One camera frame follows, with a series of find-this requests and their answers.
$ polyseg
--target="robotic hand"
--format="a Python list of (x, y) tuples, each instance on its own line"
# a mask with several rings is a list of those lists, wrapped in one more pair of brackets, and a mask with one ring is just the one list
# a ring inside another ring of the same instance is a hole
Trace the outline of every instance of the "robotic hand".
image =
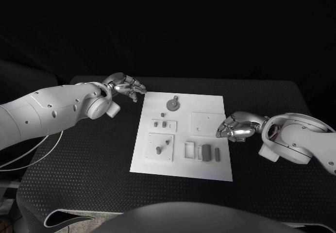
[(103, 113), (113, 117), (119, 106), (112, 96), (121, 93), (136, 102), (136, 92), (145, 94), (145, 86), (129, 76), (115, 73), (102, 83), (44, 88), (0, 105), (0, 150), (63, 131), (83, 118), (96, 119)]
[(336, 175), (336, 132), (320, 120), (295, 113), (268, 118), (235, 112), (219, 125), (216, 137), (245, 142), (253, 133), (262, 136), (262, 157), (275, 162), (281, 156), (297, 164), (307, 164), (315, 156), (325, 170)]

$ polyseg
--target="textured table surface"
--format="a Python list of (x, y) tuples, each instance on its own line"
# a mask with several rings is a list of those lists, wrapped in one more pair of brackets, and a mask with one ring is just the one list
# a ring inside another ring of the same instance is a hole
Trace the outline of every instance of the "textured table surface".
[[(72, 84), (103, 78), (76, 76)], [(298, 88), (286, 81), (136, 79), (148, 91), (223, 96), (226, 114), (310, 114)], [(224, 205), (281, 222), (320, 223), (336, 229), (336, 177), (315, 159), (297, 165), (282, 158), (275, 163), (262, 158), (258, 135), (242, 144), (229, 142), (232, 183), (131, 173), (144, 97), (132, 103), (118, 95), (113, 101), (121, 106), (115, 118), (103, 115), (80, 120), (64, 130), (51, 154), (25, 172), (17, 202), (31, 232), (54, 232), (63, 227), (43, 228), (47, 215), (57, 209), (122, 213), (165, 201)], [(50, 150), (57, 137), (51, 135), (41, 144), (33, 161)]]

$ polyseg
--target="black cable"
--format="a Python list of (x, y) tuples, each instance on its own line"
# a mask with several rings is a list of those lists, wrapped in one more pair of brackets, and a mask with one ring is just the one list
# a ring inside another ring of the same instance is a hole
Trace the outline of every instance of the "black cable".
[(21, 217), (23, 217), (23, 216), (20, 216), (20, 217), (14, 220), (14, 222), (10, 223), (10, 225), (1, 229), (0, 233), (4, 232), (4, 230), (17, 222), (17, 220), (18, 220)]

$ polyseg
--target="dark background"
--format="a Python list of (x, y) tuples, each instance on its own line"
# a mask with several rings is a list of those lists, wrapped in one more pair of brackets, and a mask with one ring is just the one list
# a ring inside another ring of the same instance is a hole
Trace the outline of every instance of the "dark background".
[(167, 7), (8, 9), (0, 59), (43, 74), (5, 66), (0, 104), (74, 75), (291, 80), (311, 115), (334, 127), (334, 1)]

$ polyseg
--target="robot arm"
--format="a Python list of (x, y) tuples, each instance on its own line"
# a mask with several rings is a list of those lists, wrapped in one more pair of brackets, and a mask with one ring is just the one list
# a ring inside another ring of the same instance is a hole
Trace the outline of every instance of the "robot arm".
[(336, 133), (320, 120), (294, 113), (269, 119), (250, 113), (235, 112), (222, 122), (216, 137), (243, 142), (255, 132), (262, 136), (262, 157), (275, 162), (281, 156), (297, 164), (307, 164), (314, 156), (325, 170), (336, 175)]
[(106, 113), (113, 117), (119, 106), (112, 95), (119, 92), (136, 102), (135, 92), (145, 86), (122, 73), (102, 83), (77, 83), (37, 90), (0, 105), (0, 150), (15, 143), (54, 134), (83, 118), (96, 119)]

